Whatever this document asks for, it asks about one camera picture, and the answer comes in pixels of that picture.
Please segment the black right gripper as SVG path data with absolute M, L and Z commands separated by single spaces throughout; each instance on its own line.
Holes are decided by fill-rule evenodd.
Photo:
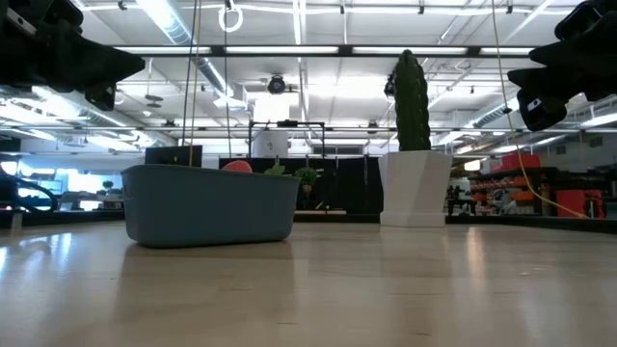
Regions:
M 542 67 L 511 70 L 507 77 L 532 95 L 573 97 L 578 93 L 576 78 L 588 100 L 616 94 L 615 22 L 597 22 L 566 42 L 536 47 L 528 58 Z

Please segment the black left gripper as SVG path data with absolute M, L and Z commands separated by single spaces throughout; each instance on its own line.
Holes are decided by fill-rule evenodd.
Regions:
M 34 34 L 1 29 L 2 85 L 83 91 L 115 85 L 145 66 L 140 56 L 85 40 L 70 28 L 42 26 Z

